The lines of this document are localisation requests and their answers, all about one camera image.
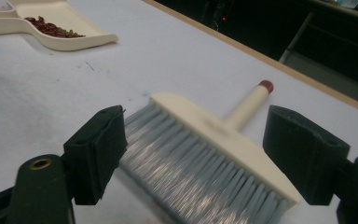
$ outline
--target brush handle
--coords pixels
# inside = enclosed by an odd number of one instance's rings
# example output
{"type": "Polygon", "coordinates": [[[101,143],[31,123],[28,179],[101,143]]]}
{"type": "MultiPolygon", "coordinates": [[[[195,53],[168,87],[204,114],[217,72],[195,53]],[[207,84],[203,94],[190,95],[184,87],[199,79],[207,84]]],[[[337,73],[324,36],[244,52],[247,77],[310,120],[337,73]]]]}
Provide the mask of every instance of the brush handle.
{"type": "Polygon", "coordinates": [[[240,131],[257,111],[258,108],[269,98],[273,91],[273,84],[263,80],[254,87],[249,94],[237,105],[237,107],[225,118],[223,122],[234,130],[240,131]]]}

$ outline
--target brush bristles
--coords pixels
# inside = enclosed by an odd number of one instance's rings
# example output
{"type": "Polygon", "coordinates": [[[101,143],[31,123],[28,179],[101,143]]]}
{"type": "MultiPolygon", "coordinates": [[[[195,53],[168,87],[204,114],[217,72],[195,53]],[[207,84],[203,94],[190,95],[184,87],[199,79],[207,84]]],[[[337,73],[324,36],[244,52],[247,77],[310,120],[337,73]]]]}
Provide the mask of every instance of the brush bristles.
{"type": "Polygon", "coordinates": [[[121,166],[185,223],[278,223],[287,201],[150,104],[125,120],[121,166]]]}

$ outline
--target dustpan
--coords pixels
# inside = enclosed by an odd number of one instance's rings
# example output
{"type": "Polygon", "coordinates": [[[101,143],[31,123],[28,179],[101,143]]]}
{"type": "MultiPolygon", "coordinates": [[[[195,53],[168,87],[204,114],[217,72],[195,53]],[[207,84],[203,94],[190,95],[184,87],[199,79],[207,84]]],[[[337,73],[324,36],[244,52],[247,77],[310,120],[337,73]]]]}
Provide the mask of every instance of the dustpan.
{"type": "Polygon", "coordinates": [[[101,46],[118,41],[114,34],[108,34],[83,16],[66,0],[10,0],[10,10],[0,11],[0,35],[26,33],[33,35],[49,49],[71,51],[101,46]],[[43,17],[45,21],[84,35],[77,38],[59,38],[45,35],[37,30],[27,17],[43,17]]]}

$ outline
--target white table surface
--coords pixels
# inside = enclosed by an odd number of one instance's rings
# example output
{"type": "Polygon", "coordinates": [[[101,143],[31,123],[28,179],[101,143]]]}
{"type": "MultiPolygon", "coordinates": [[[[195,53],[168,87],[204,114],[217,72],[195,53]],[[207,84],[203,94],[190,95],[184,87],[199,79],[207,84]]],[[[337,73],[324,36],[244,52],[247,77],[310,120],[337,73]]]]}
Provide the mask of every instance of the white table surface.
{"type": "MultiPolygon", "coordinates": [[[[0,191],[14,185],[32,157],[62,145],[97,111],[123,105],[125,116],[150,93],[172,91],[224,117],[254,85],[275,91],[243,134],[261,146],[268,107],[293,109],[351,145],[358,157],[358,108],[286,75],[140,0],[70,0],[90,20],[119,36],[116,44],[59,52],[31,35],[0,35],[0,191]]],[[[337,223],[330,206],[302,202],[281,223],[337,223]]],[[[170,223],[120,169],[96,206],[75,206],[77,223],[170,223]]]]}

